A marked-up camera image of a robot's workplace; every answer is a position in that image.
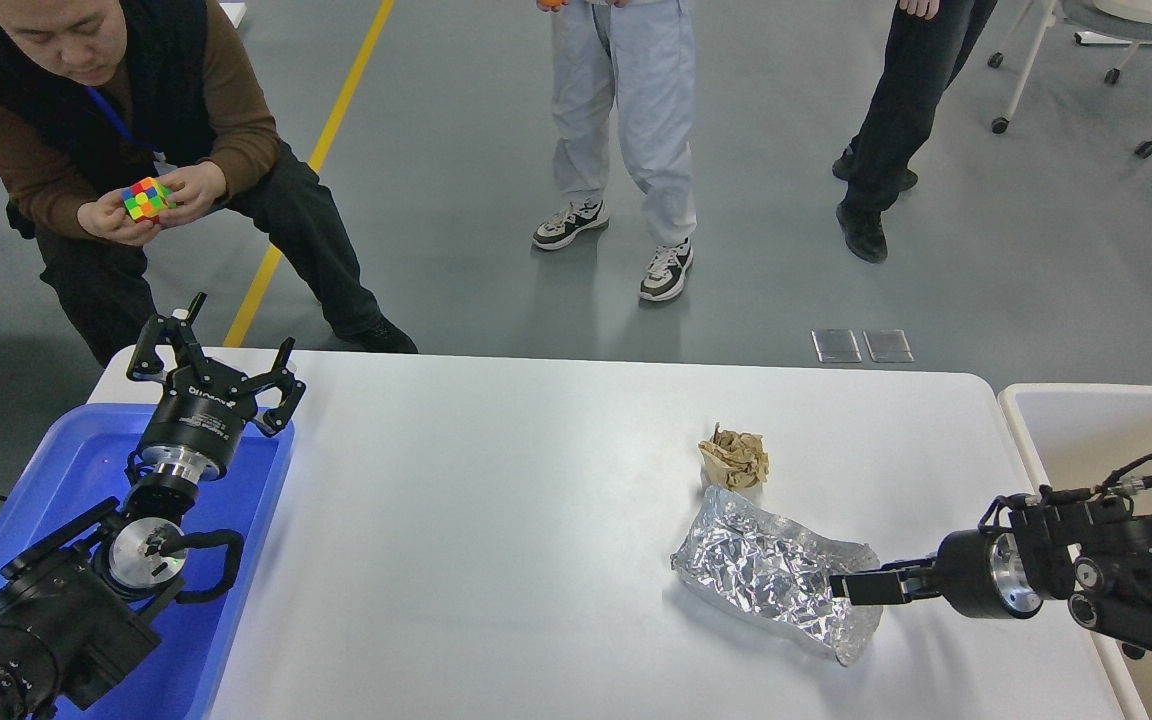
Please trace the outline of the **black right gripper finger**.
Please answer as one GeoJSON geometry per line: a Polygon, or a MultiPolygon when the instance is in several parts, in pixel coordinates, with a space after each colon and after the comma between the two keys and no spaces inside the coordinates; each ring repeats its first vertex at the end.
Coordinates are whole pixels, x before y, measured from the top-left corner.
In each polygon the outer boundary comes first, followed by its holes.
{"type": "Polygon", "coordinates": [[[940,596],[932,558],[887,562],[881,568],[831,574],[831,594],[852,606],[890,606],[940,596]]]}

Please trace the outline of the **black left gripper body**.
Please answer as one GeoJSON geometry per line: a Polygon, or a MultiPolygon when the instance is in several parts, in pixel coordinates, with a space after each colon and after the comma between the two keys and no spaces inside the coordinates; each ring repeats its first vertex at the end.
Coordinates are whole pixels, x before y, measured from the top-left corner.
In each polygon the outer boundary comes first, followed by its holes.
{"type": "Polygon", "coordinates": [[[219,361],[174,369],[138,442],[141,460],[185,465],[188,480],[223,477],[248,420],[257,414],[251,393],[230,395],[242,376],[219,361]]]}

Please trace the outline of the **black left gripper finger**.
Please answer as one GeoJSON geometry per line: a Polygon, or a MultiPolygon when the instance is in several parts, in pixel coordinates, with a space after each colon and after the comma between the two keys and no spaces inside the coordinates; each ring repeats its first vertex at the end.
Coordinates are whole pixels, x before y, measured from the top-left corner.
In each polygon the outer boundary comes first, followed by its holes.
{"type": "Polygon", "coordinates": [[[255,424],[262,435],[282,433],[291,424],[291,416],[305,395],[306,384],[300,381],[289,365],[294,344],[294,338],[285,338],[268,372],[238,376],[238,381],[233,382],[233,410],[243,423],[255,424]],[[262,410],[257,397],[270,389],[279,393],[279,402],[262,410]]]}
{"type": "Polygon", "coordinates": [[[202,344],[197,341],[194,331],[195,318],[200,313],[206,300],[205,291],[197,291],[189,305],[182,309],[182,314],[152,314],[143,324],[141,336],[134,343],[131,361],[127,367],[129,381],[166,382],[170,372],[157,353],[157,347],[164,344],[169,346],[174,353],[174,372],[187,367],[200,372],[207,367],[210,359],[202,351],[202,344]]]}

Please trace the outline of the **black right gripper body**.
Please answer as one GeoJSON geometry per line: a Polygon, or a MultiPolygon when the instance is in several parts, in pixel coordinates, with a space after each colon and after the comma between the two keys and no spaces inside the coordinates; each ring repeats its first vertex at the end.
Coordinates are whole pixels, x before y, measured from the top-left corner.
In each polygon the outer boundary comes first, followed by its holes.
{"type": "Polygon", "coordinates": [[[946,536],[933,562],[940,596],[967,617],[1033,617],[1043,597],[1030,588],[1018,543],[1009,532],[958,530],[946,536]]]}

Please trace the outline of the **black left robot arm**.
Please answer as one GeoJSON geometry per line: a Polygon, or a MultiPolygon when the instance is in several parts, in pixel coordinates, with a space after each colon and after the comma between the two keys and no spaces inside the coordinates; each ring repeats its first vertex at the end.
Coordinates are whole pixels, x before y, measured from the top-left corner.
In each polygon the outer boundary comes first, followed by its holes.
{"type": "Polygon", "coordinates": [[[152,314],[127,377],[162,396],[129,452],[127,497],[106,498],[3,564],[0,719],[51,719],[60,698],[88,708],[160,646],[152,621],[173,602],[212,602],[237,583],[247,538],[187,532],[200,484],[228,473],[244,429],[274,437],[305,395],[293,338],[266,372],[210,357],[195,336],[206,300],[152,314]]]}

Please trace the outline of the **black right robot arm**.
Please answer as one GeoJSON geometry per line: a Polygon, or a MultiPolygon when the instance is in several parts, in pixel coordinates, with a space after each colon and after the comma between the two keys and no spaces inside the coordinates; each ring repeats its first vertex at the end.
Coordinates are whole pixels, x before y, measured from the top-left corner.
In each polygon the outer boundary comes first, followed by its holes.
{"type": "Polygon", "coordinates": [[[1152,475],[1139,465],[1089,488],[996,497],[931,556],[832,575],[831,594],[854,606],[942,598],[988,619],[1029,619],[1062,600],[1076,624],[1140,659],[1152,653],[1152,514],[1137,514],[1134,498],[1152,488],[1152,475]]]}

